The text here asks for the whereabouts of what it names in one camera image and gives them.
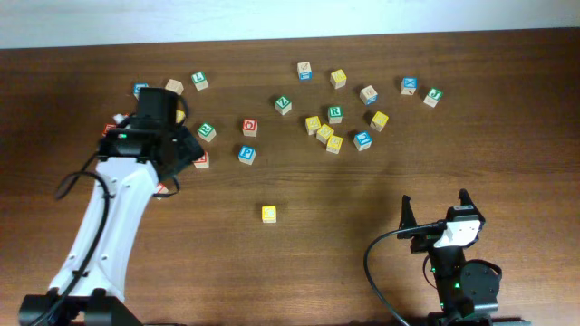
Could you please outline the blue block letter P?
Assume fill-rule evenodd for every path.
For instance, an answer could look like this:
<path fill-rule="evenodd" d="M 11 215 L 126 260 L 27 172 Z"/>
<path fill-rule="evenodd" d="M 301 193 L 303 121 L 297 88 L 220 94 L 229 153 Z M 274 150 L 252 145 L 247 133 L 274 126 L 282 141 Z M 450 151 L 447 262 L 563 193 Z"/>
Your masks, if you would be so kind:
<path fill-rule="evenodd" d="M 238 153 L 238 159 L 240 162 L 252 165 L 256 158 L 256 150 L 252 147 L 243 145 Z"/>

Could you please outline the yellow block letter C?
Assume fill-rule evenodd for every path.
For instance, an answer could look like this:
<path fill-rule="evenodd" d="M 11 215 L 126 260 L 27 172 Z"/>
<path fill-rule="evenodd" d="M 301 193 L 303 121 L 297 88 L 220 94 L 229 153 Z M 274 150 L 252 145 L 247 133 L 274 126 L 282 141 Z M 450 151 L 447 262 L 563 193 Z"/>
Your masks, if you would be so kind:
<path fill-rule="evenodd" d="M 275 223 L 277 221 L 277 212 L 275 206 L 263 206 L 261 209 L 263 223 Z"/>

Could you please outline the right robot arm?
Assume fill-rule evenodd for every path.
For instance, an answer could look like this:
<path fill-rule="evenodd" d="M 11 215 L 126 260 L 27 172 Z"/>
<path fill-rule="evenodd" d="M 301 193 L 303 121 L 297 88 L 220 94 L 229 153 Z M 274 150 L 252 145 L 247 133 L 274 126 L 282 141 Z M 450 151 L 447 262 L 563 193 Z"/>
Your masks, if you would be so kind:
<path fill-rule="evenodd" d="M 427 255 L 439 296 L 441 311 L 428 315 L 428 325 L 490 325 L 498 310 L 502 270 L 490 262 L 467 260 L 464 251 L 479 239 L 486 223 L 465 189 L 459 204 L 444 219 L 418 225 L 411 198 L 402 197 L 399 239 L 410 239 L 413 254 Z"/>

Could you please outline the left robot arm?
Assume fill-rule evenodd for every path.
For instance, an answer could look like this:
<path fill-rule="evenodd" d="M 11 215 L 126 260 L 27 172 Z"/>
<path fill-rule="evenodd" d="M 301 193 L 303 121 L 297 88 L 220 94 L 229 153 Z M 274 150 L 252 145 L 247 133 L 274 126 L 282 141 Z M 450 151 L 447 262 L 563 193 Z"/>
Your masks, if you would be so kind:
<path fill-rule="evenodd" d="M 189 112 L 181 95 L 142 87 L 137 109 L 120 116 L 90 157 L 95 169 L 67 175 L 56 198 L 66 197 L 81 177 L 94 181 L 82 224 L 59 273 L 43 295 L 28 294 L 18 312 L 22 325 L 138 325 L 126 307 L 124 288 L 131 249 L 149 201 L 165 197 L 160 182 L 204 155 L 177 119 Z"/>

